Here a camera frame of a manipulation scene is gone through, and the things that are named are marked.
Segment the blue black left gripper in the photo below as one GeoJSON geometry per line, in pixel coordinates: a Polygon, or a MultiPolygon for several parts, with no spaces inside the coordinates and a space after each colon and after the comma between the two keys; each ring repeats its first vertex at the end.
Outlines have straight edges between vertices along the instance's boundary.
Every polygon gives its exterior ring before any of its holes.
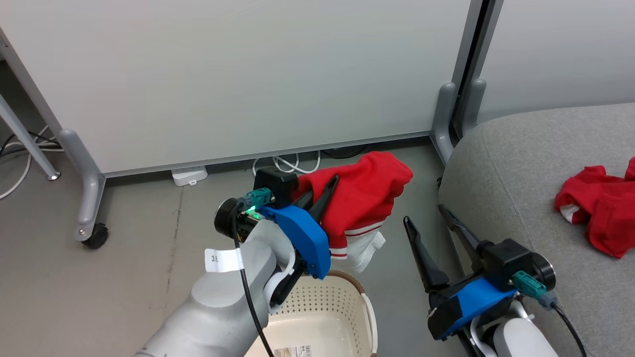
{"type": "Polygon", "coordinates": [[[263,290],[270,307],[281,307],[304,274],[322,280],[329,273],[329,243],[320,225],[338,183],[339,176],[331,177],[319,197],[307,190],[295,199],[294,206],[257,209],[262,218],[257,238],[271,246],[277,260],[263,290]]]}

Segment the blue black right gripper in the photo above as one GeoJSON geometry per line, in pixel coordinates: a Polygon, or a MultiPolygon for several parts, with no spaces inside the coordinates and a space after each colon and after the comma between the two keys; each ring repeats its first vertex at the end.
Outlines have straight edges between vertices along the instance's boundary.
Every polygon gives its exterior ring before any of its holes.
{"type": "MultiPolygon", "coordinates": [[[[445,205],[439,204],[438,210],[468,255],[481,256],[488,242],[477,238],[445,205]]],[[[485,278],[472,280],[456,292],[453,292],[454,287],[445,289],[449,284],[449,277],[430,256],[422,242],[421,233],[408,216],[404,217],[403,225],[424,289],[429,293],[430,312],[427,327],[435,340],[445,340],[456,334],[474,318],[512,298],[518,292],[517,289],[499,290],[485,278]]]]}

